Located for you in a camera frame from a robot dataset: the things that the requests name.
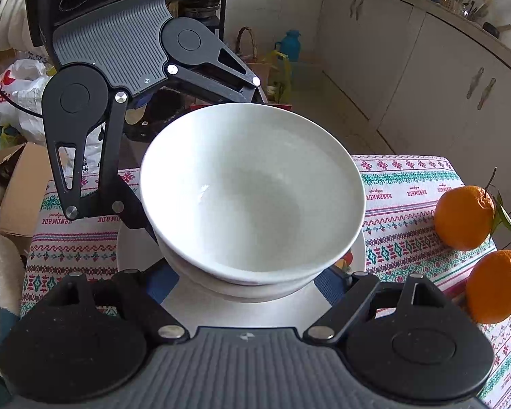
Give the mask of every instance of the cardboard box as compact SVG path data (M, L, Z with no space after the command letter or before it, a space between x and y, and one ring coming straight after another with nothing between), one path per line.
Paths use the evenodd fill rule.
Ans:
M53 178L47 149L25 143L0 150L0 233L25 255Z

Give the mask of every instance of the tablecloth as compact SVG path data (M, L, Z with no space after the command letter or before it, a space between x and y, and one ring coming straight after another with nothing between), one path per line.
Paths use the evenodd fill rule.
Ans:
M437 200L443 192L463 185L450 163L427 156L359 155L353 159L366 190L367 271L383 281L398 282L411 272L424 273L450 297L460 296L475 263L495 246L489 239L463 253L444 246L435 234ZM136 192L139 169L120 174ZM82 191L90 192L96 183L97 175L83 176ZM50 182L30 247L21 315L68 272L84 272L90 280L111 277L116 272L119 225L116 216L69 222ZM511 409L511 317L480 328L495 353L492 375L480 398L489 407Z

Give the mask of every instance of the basket handle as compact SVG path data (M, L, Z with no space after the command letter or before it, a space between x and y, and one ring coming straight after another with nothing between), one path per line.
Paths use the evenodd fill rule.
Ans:
M235 44L235 54L236 55L240 54L240 40L242 39L243 33L246 30L248 31L248 34L250 34L250 38L252 40L252 61L256 62L257 61L257 48L256 48L256 43L255 43L256 41L254 39L254 33L253 33L252 29L250 29L248 26L244 26L242 29L240 29L238 31L238 37L236 38L236 44Z

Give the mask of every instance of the blue pitcher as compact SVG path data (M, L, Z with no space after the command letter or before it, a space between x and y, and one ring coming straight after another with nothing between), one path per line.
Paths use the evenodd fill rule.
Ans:
M280 45L279 52L287 55L290 61L298 61L301 51L301 43L298 39L300 35L298 30L287 31L285 38L275 43L275 49L277 45Z

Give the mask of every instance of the ribbed gray panel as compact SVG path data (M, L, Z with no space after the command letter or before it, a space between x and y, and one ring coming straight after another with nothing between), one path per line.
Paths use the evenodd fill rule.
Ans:
M44 405L16 397L7 409L407 409L361 386L331 348L293 329L202 328L156 350L118 391L91 403ZM476 399L446 406L482 409Z
M63 66L94 64L112 87L136 96L165 79L160 32L170 18L165 0L124 0L61 26L53 47Z

